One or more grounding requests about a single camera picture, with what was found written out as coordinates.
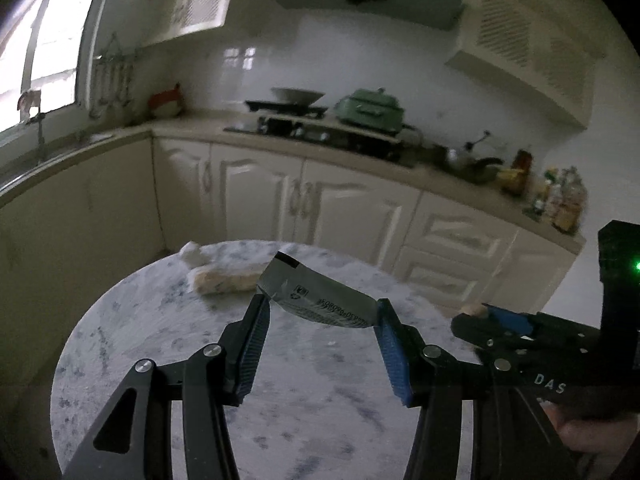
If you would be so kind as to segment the person's hand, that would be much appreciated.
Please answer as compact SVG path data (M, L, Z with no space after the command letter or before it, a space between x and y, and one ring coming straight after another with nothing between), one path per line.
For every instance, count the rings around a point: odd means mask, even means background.
M579 454L578 474L583 479L608 479L630 449L639 432L639 417L600 422L582 420L568 408L541 404L563 444Z

